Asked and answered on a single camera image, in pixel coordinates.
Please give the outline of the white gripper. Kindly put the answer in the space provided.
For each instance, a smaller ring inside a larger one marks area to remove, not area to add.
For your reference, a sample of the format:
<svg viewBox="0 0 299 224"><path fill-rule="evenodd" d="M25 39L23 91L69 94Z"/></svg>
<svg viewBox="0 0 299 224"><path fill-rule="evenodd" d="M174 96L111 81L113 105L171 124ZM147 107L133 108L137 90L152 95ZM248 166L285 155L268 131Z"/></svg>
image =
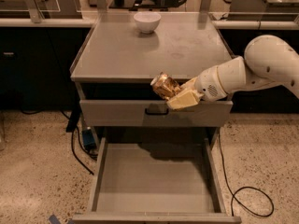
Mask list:
<svg viewBox="0 0 299 224"><path fill-rule="evenodd" d="M167 102L167 105L173 110L198 105L201 98L208 102L214 102L227 96L221 85L217 66L212 66L198 77L183 83L181 88L183 91Z"/></svg>

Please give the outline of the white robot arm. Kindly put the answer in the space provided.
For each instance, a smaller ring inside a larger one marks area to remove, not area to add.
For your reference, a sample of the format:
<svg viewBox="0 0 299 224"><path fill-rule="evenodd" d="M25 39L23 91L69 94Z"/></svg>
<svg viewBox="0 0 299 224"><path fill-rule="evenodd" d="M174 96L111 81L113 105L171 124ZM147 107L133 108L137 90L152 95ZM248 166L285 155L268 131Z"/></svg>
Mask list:
<svg viewBox="0 0 299 224"><path fill-rule="evenodd" d="M299 97L299 55L284 40L260 35L246 46L244 56L212 66L184 83L167 105L178 110L215 102L237 91L258 91L284 86Z"/></svg>

